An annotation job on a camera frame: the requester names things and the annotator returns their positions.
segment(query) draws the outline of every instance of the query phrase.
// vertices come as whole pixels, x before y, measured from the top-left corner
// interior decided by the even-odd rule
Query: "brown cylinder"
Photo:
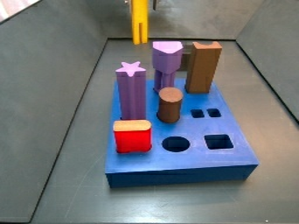
[[[159,110],[156,116],[164,123],[176,123],[180,119],[183,92],[176,87],[165,87],[159,92]]]

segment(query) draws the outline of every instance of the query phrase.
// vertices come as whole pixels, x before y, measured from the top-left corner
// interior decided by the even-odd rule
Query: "shape sorter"
[[[175,123],[156,117],[159,94],[155,81],[145,82],[145,119],[152,124],[152,149],[147,153],[119,154],[113,122],[120,119],[115,84],[105,174],[109,187],[169,185],[201,181],[247,179],[257,167],[233,115],[212,82],[208,94],[187,94],[185,79],[173,86],[181,90],[181,113]]]

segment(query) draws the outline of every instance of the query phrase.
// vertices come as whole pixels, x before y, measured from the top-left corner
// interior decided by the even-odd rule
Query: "star-shaped top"
[[[136,72],[144,72],[145,71],[139,65],[140,65],[140,61],[137,61],[132,64],[121,62],[123,67],[120,67],[116,70],[116,72],[117,73],[125,72],[128,77],[133,77]]]

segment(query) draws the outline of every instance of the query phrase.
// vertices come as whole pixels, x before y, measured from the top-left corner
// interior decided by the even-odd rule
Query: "gray wall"
[[[32,217],[105,41],[81,0],[41,1],[0,26],[0,221]]]
[[[299,120],[299,1],[267,0],[237,43]]]

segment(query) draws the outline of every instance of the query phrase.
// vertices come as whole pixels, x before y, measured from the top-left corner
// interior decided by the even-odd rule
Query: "brown rectangular block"
[[[221,46],[213,41],[211,45],[192,42],[185,91],[189,94],[208,93],[220,58]]]

